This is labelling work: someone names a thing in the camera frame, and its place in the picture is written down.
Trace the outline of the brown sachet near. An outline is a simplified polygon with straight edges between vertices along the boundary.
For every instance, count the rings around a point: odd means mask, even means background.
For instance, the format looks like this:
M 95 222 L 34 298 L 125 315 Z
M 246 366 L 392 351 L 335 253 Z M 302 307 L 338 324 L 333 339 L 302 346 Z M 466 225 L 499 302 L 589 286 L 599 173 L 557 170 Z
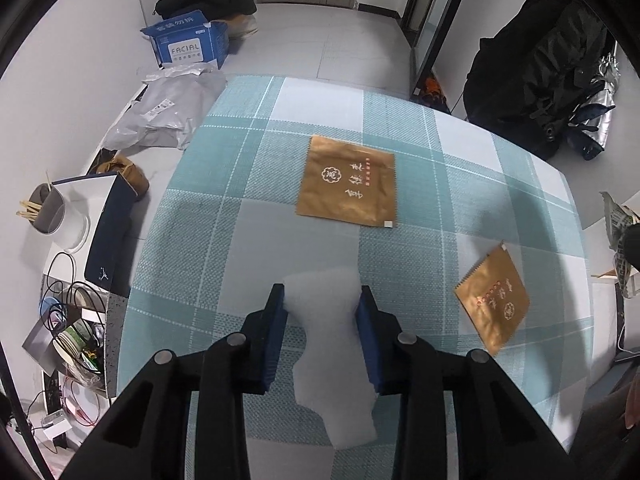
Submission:
M 528 293 L 503 243 L 465 275 L 454 293 L 492 356 L 515 334 L 529 308 Z

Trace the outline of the brown sachet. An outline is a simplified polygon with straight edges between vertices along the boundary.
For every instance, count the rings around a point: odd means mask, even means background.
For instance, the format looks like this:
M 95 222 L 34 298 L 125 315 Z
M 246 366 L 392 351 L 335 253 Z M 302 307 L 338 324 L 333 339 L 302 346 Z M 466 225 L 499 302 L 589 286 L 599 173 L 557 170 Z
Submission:
M 391 228 L 396 223 L 395 156 L 326 138 L 310 139 L 296 214 Z
M 528 293 L 503 243 L 465 275 L 454 293 L 492 356 L 515 334 L 529 308 Z

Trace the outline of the brown sachet far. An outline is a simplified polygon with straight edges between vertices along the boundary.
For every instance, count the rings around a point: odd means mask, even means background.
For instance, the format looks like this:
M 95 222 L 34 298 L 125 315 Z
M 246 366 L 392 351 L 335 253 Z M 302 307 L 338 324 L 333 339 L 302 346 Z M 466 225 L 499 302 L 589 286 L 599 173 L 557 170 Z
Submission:
M 296 214 L 391 228 L 396 223 L 395 156 L 326 138 L 310 139 Z

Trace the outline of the white dark blue box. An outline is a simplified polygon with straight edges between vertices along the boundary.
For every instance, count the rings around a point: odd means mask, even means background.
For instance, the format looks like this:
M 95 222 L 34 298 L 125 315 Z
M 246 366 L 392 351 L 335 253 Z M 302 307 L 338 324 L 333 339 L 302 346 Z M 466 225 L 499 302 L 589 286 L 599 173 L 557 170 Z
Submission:
M 118 172 L 56 181 L 65 198 L 89 220 L 85 243 L 67 257 L 58 257 L 51 278 L 83 281 L 104 292 L 122 296 L 126 287 L 118 277 L 122 244 L 130 226 L 137 194 Z

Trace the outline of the white cylindrical container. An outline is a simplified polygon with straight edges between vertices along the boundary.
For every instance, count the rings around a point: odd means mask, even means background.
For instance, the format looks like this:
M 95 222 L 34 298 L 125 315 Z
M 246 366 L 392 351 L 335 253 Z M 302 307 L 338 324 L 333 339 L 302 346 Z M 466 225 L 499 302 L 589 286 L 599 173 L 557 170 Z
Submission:
M 85 244 L 90 230 L 90 220 L 67 198 L 54 215 L 51 236 L 55 244 L 66 252 L 78 252 Z

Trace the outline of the grey plastic mailer bag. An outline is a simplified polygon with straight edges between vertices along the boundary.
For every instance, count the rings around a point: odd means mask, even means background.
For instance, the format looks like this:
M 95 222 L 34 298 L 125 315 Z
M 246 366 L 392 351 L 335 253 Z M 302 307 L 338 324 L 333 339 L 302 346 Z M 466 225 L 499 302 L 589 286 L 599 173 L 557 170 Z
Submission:
M 185 150 L 226 88 L 227 78 L 215 65 L 199 62 L 158 70 L 146 76 L 144 84 L 142 97 L 108 129 L 103 141 L 107 150 Z

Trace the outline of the grey cup with sticks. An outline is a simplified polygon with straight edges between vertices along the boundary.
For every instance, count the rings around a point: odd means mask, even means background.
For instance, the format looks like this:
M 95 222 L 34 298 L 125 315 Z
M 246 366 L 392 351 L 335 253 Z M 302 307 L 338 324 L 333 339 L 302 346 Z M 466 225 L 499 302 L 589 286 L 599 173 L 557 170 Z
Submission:
M 46 174 L 46 182 L 38 185 L 28 200 L 20 201 L 20 209 L 15 214 L 39 233 L 50 235 L 62 226 L 64 212 L 64 197 Z

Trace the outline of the black hanging jacket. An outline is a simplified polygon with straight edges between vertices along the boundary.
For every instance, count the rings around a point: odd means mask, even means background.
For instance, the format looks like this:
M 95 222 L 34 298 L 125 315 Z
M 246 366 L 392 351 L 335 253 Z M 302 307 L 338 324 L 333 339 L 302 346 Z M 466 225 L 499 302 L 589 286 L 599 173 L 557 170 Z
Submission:
M 463 89 L 466 118 L 550 159 L 613 44 L 582 0 L 526 0 L 496 36 L 480 40 Z

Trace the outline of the silver folded umbrella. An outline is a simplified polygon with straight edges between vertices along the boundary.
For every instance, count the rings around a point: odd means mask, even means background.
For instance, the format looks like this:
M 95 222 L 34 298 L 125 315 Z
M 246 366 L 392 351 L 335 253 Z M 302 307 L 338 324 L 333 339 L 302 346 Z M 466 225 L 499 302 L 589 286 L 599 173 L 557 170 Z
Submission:
M 620 86 L 618 43 L 600 59 L 592 80 L 588 99 L 575 108 L 567 123 L 567 144 L 585 160 L 593 160 L 604 152 L 611 127 L 615 95 Z

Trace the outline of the blue cardboard box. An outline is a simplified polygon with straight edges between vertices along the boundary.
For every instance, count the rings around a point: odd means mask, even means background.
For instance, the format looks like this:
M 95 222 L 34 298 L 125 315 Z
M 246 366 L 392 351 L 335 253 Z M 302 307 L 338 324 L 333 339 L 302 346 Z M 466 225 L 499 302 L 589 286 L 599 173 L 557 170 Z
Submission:
M 221 68 L 228 55 L 228 25 L 210 22 L 200 10 L 168 18 L 140 32 L 150 40 L 160 67 L 204 62 Z

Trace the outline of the black framed standing mirror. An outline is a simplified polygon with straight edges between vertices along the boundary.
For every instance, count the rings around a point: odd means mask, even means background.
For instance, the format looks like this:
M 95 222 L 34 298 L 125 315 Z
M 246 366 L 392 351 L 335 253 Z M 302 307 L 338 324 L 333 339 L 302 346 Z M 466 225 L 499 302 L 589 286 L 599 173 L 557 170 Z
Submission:
M 410 47 L 409 99 L 420 100 L 462 0 L 408 0 L 400 28 Z

